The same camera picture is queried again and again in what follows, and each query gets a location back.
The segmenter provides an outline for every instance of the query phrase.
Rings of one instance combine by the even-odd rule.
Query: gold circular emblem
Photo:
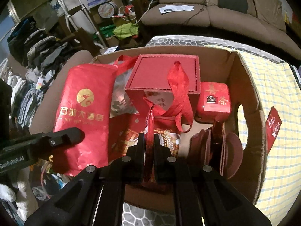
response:
[[[93,103],[94,94],[90,89],[84,88],[77,93],[76,100],[81,106],[87,107]]]

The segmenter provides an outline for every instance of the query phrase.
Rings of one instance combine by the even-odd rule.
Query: red tin box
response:
[[[195,120],[202,123],[213,123],[218,116],[225,121],[231,113],[231,102],[228,86],[224,83],[201,82],[201,95]]]
[[[195,114],[200,96],[200,64],[195,55],[182,54],[142,54],[139,56],[125,91],[133,105],[142,116],[149,111],[148,104],[143,100],[147,97],[153,103],[167,110],[172,101],[173,93],[167,81],[167,75],[175,61],[179,61],[189,78],[188,97]]]

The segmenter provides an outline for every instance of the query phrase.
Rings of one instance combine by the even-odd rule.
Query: metal screw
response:
[[[126,155],[126,156],[122,157],[121,160],[124,161],[124,162],[128,162],[128,161],[131,160],[131,158]]]
[[[87,166],[87,167],[86,167],[86,171],[87,171],[87,172],[94,172],[94,171],[95,171],[95,166],[92,166],[92,165]]]
[[[206,165],[206,166],[203,166],[203,170],[204,170],[205,172],[211,172],[211,171],[212,171],[212,167]]]
[[[173,157],[173,156],[170,156],[167,158],[167,161],[169,161],[169,162],[175,162],[176,160],[177,160],[177,158]]]

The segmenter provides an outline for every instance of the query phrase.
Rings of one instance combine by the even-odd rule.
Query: pile of clothes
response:
[[[23,19],[11,31],[7,42],[10,54],[28,72],[22,79],[13,73],[5,59],[0,64],[0,78],[13,88],[11,118],[22,128],[29,127],[45,92],[77,50],[48,35],[45,29],[36,28],[32,16]]]

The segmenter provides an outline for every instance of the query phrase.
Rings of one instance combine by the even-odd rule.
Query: yellow checkered tablecloth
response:
[[[226,47],[208,45],[233,51]],[[301,190],[301,90],[288,63],[273,63],[247,52],[238,52],[249,68],[259,93],[265,119],[274,106],[282,125],[267,156],[265,180],[256,207],[273,226],[284,218]],[[239,137],[246,146],[247,125],[238,111]]]

